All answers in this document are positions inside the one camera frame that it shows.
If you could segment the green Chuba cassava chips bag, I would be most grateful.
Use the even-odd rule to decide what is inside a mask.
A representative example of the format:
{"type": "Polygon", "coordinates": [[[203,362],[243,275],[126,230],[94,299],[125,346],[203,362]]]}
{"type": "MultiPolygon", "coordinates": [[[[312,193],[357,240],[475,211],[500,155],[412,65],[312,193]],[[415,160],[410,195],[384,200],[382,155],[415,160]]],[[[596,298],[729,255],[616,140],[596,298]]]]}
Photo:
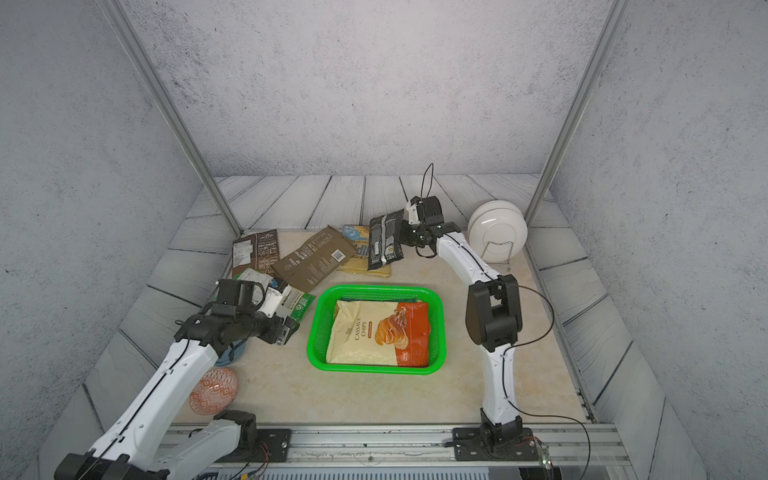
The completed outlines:
{"type": "MultiPolygon", "coordinates": [[[[234,279],[253,281],[261,284],[263,287],[275,289],[280,283],[280,279],[270,274],[258,272],[252,268],[246,268],[242,273],[235,275],[234,279]]],[[[274,313],[279,317],[291,317],[297,322],[301,322],[305,313],[315,300],[315,296],[298,290],[288,285],[283,292],[279,305],[275,304],[274,313]]]]}

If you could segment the black and yellow snack bag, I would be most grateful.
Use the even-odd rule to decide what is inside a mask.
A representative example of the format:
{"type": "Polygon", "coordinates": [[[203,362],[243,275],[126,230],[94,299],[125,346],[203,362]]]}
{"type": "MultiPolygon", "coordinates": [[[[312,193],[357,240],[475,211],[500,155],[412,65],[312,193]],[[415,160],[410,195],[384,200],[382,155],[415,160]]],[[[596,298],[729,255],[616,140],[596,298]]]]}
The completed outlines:
{"type": "Polygon", "coordinates": [[[369,270],[380,269],[404,258],[400,241],[402,223],[402,210],[380,215],[370,220],[369,270]]]}

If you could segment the brown Lerna cassava bag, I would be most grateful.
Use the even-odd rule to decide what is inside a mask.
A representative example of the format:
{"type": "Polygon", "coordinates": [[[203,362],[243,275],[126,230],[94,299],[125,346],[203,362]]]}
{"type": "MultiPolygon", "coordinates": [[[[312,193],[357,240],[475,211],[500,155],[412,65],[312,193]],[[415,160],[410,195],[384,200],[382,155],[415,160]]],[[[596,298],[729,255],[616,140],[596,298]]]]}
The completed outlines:
{"type": "Polygon", "coordinates": [[[311,293],[356,252],[355,245],[339,230],[327,226],[275,262],[272,270],[293,288],[311,293]]]}

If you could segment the dark brown snack bag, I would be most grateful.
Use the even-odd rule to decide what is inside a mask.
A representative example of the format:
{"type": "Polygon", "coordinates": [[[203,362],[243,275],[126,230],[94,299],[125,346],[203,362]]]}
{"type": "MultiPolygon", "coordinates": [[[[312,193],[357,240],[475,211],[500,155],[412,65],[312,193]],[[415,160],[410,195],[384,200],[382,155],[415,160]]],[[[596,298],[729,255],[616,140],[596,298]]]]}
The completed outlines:
{"type": "Polygon", "coordinates": [[[231,276],[236,278],[248,268],[271,273],[279,259],[279,239],[275,229],[246,235],[232,244],[231,276]]]}

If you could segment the red Lerna chips bag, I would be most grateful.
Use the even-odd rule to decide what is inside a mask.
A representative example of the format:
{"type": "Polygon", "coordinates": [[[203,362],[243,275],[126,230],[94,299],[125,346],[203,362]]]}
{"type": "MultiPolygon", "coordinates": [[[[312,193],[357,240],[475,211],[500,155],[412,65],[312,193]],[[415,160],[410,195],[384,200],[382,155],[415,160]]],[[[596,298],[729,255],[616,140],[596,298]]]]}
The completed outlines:
{"type": "Polygon", "coordinates": [[[429,365],[430,334],[425,302],[339,301],[325,360],[423,368],[429,365]]]}

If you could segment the yellow blue kettle chips bag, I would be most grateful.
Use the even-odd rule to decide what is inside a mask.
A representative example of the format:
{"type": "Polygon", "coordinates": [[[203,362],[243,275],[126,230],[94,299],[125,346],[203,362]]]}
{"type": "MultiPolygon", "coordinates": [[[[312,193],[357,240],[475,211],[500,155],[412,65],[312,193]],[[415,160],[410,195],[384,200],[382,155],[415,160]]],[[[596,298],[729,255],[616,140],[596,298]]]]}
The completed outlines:
{"type": "Polygon", "coordinates": [[[389,278],[391,276],[392,270],[390,265],[374,270],[368,269],[370,229],[367,226],[347,224],[342,227],[342,234],[355,246],[356,252],[339,268],[340,271],[381,278],[389,278]]]}

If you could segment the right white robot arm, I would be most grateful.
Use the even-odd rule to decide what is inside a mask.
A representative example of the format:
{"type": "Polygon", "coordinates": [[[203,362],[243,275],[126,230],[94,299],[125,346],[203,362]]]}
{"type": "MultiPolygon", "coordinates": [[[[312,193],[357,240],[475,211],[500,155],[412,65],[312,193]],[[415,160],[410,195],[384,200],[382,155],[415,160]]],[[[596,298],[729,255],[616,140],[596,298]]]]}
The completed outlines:
{"type": "Polygon", "coordinates": [[[466,329],[484,352],[480,430],[490,445],[511,441],[523,428],[514,406],[513,349],[523,325],[518,281],[493,269],[471,248],[458,226],[444,219],[435,196],[408,200],[400,241],[431,249],[467,286],[466,329]]]}

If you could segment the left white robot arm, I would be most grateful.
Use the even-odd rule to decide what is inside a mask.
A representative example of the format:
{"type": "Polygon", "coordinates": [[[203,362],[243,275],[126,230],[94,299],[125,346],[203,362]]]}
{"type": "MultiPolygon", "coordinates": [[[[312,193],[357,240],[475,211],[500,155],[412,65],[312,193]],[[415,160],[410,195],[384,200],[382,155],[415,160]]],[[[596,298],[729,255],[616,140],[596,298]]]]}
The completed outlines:
{"type": "Polygon", "coordinates": [[[276,310],[290,285],[221,279],[213,301],[182,322],[158,369],[125,412],[87,452],[68,454],[57,479],[193,479],[219,462],[269,462],[268,436],[252,413],[225,410],[166,454],[158,448],[189,395],[226,350],[256,337],[283,345],[298,322],[276,310]]]}

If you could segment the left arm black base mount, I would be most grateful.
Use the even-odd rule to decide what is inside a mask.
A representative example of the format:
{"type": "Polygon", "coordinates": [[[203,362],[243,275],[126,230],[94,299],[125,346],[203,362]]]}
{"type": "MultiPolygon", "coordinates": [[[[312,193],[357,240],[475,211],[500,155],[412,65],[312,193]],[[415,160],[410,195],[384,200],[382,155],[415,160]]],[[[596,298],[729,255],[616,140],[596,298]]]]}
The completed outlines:
{"type": "Polygon", "coordinates": [[[246,430],[241,434],[236,448],[217,462],[285,463],[288,459],[291,436],[292,430],[287,428],[246,430]]]}

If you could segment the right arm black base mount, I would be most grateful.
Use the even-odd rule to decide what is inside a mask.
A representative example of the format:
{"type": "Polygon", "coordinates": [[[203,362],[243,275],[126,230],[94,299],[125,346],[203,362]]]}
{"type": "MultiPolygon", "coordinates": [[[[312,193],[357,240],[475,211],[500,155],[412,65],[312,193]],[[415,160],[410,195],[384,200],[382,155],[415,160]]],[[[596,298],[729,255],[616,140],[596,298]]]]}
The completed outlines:
{"type": "Polygon", "coordinates": [[[505,424],[491,424],[484,419],[479,426],[456,427],[444,446],[453,450],[456,461],[540,460],[533,432],[524,426],[520,416],[505,424]]]}

